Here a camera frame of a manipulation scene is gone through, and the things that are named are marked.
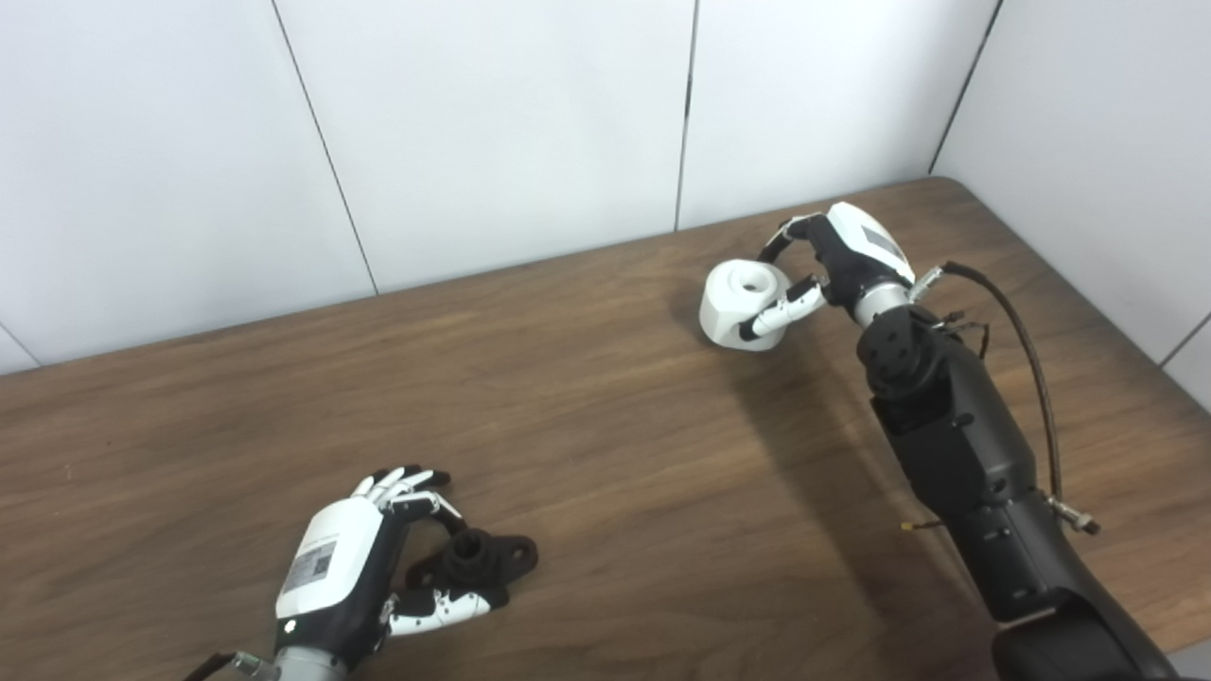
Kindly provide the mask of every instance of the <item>wire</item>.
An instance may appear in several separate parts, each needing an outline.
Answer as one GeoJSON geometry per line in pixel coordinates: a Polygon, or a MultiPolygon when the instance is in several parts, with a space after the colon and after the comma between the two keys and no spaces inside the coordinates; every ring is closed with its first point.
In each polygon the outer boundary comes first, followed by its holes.
{"type": "Polygon", "coordinates": [[[191,671],[184,681],[202,681],[203,679],[208,679],[216,671],[231,664],[233,659],[235,659],[235,653],[214,653],[206,662],[197,665],[197,669],[191,671]]]}
{"type": "Polygon", "coordinates": [[[1017,315],[1014,304],[1001,293],[1000,288],[997,288],[997,285],[978,270],[949,261],[942,265],[942,271],[962,276],[983,286],[1000,303],[1000,307],[1009,316],[1010,324],[1014,325],[1017,339],[1022,343],[1022,349],[1026,350],[1026,359],[1031,364],[1031,373],[1034,374],[1034,389],[1039,395],[1039,408],[1043,411],[1043,428],[1048,437],[1048,462],[1051,464],[1051,497],[1057,502],[1062,500],[1063,485],[1060,475],[1060,439],[1056,435],[1055,414],[1051,412],[1051,394],[1048,393],[1048,383],[1043,378],[1043,362],[1039,361],[1039,354],[1034,349],[1034,343],[1031,340],[1029,333],[1026,332],[1022,317],[1017,315]]]}

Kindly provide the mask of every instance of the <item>white sticker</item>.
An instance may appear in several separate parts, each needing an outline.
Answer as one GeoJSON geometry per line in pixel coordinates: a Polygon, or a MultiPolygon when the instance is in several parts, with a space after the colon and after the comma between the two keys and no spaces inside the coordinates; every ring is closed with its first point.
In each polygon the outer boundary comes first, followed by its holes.
{"type": "Polygon", "coordinates": [[[305,554],[300,554],[291,563],[291,571],[286,574],[286,584],[282,584],[282,593],[288,594],[299,586],[305,586],[327,577],[328,566],[332,565],[332,554],[335,550],[337,543],[328,542],[305,554]]]}

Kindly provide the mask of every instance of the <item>white cylindrical object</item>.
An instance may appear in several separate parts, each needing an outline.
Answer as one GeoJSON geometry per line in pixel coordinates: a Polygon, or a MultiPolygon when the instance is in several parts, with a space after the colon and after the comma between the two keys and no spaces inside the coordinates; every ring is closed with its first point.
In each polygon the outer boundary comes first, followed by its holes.
{"type": "Polygon", "coordinates": [[[739,325],[764,310],[791,287],[791,280],[774,265],[756,261],[721,263],[706,277],[698,321],[717,345],[737,350],[769,350],[782,339],[780,328],[756,340],[742,340],[739,325]]]}

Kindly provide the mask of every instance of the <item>black robotic arm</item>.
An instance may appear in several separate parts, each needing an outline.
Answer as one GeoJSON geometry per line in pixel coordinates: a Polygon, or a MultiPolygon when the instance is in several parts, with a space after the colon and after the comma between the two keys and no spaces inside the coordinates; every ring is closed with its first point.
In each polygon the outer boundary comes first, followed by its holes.
{"type": "MultiPolygon", "coordinates": [[[[768,340],[746,344],[780,336],[825,303],[844,308],[863,327],[857,356],[893,452],[917,498],[949,533],[988,613],[1009,624],[992,645],[1000,679],[1176,679],[1164,653],[1085,567],[1061,521],[1090,533],[1096,523],[1038,488],[1034,453],[981,357],[948,320],[917,304],[943,274],[977,281],[982,275],[947,263],[917,281],[888,231],[849,204],[792,218],[754,262],[721,268],[728,267],[733,279],[746,267],[773,269],[794,241],[811,244],[827,277],[813,275],[763,297],[721,291],[708,280],[702,327],[722,345],[768,349],[768,340]],[[729,309],[721,308],[722,299],[729,309]],[[752,314],[728,333],[721,320],[744,301],[752,314]]],[[[982,284],[1008,304],[987,280],[982,284]]],[[[1008,311],[1017,322],[1011,305],[1008,311]]],[[[1052,437],[1049,430],[1049,442],[1052,437]]]]}

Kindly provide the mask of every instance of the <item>wooden table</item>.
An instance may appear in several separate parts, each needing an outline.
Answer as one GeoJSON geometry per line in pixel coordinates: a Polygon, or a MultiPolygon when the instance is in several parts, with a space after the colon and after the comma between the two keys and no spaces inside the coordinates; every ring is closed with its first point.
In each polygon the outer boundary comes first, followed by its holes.
{"type": "MultiPolygon", "coordinates": [[[[962,187],[851,200],[919,270],[951,257],[1006,290],[1068,497],[1106,527],[1078,548],[1166,649],[1211,636],[1211,417],[962,187]]],[[[311,514],[403,463],[449,470],[472,523],[541,563],[509,608],[394,641],[361,679],[991,677],[945,536],[897,527],[926,513],[868,413],[857,327],[826,310],[747,354],[696,326],[711,267],[825,205],[0,379],[0,677],[269,652],[311,514]]],[[[960,280],[929,303],[994,322],[988,364],[1041,442],[994,303],[960,280]]]]}

